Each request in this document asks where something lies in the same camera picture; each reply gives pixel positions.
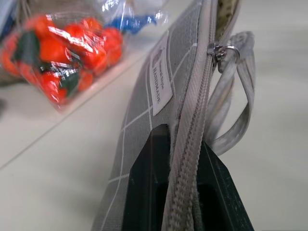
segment zipper pull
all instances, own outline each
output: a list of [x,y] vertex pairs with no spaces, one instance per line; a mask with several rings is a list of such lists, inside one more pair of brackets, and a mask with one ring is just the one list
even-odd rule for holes
[[219,46],[216,43],[210,43],[207,47],[207,54],[210,54],[213,57],[214,66],[218,65],[218,71],[223,72],[221,69],[221,60],[224,59],[227,55],[227,50],[231,50],[235,53],[236,58],[235,62],[239,62],[241,59],[240,51],[234,46]]

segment plastic bag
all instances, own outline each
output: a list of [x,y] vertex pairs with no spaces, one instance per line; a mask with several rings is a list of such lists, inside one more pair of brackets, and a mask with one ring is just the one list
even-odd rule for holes
[[30,17],[21,30],[8,35],[0,51],[2,69],[21,75],[58,107],[122,59],[130,33],[155,21],[133,14],[114,14],[106,21],[104,12],[80,9]]

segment white tiled surface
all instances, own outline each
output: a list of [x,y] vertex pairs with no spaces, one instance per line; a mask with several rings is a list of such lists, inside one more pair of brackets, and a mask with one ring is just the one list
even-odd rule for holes
[[[171,22],[188,4],[170,0]],[[257,94],[247,134],[221,159],[256,231],[308,230],[307,7],[247,0],[235,28],[256,35]],[[132,88],[166,27],[144,30],[130,58],[62,113],[30,86],[0,89],[1,231],[90,230]],[[224,128],[244,104],[237,82]]]

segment white label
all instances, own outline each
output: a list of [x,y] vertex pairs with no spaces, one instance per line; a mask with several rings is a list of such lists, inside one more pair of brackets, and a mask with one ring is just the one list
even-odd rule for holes
[[167,69],[167,31],[150,57],[150,86],[153,102],[153,116],[157,115],[172,97]]

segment black object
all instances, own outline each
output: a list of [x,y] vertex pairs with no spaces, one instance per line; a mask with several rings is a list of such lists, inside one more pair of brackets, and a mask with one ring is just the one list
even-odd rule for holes
[[[167,125],[154,128],[131,168],[123,231],[160,231],[168,188]],[[228,169],[203,142],[197,184],[206,231],[253,231]]]

